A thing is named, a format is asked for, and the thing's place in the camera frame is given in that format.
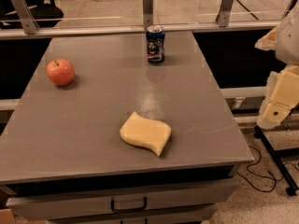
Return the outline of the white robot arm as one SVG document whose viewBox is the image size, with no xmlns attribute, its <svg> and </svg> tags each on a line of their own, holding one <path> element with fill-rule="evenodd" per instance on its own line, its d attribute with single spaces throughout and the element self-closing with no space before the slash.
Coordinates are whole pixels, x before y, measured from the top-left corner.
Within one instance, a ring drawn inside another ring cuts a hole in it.
<svg viewBox="0 0 299 224">
<path fill-rule="evenodd" d="M 299 104 L 299 8 L 293 8 L 280 25 L 256 42 L 255 48 L 273 50 L 286 64 L 279 73 L 270 73 L 257 118 L 259 127 L 273 129 Z"/>
</svg>

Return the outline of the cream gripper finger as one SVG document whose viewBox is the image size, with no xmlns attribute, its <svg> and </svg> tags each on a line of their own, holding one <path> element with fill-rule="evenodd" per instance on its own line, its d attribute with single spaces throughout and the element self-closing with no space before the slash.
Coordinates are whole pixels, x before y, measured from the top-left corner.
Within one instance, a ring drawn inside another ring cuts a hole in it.
<svg viewBox="0 0 299 224">
<path fill-rule="evenodd" d="M 299 66 L 289 64 L 279 73 L 272 71 L 267 79 L 257 125 L 263 129 L 277 127 L 298 104 Z"/>
<path fill-rule="evenodd" d="M 271 31 L 269 31 L 266 35 L 260 38 L 254 45 L 256 49 L 268 51 L 274 50 L 276 46 L 276 38 L 277 38 L 278 26 L 274 27 Z"/>
</svg>

